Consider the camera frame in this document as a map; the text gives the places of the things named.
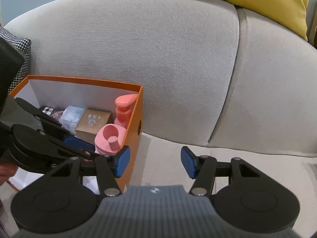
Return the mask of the person's left hand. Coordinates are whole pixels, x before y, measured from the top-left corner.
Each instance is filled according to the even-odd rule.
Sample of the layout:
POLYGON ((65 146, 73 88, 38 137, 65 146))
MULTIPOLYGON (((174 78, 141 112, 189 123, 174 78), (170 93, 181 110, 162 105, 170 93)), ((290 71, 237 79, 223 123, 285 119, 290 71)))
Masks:
POLYGON ((10 177, 13 177, 18 170, 18 166, 12 163, 0 164, 0 186, 8 181, 10 177))

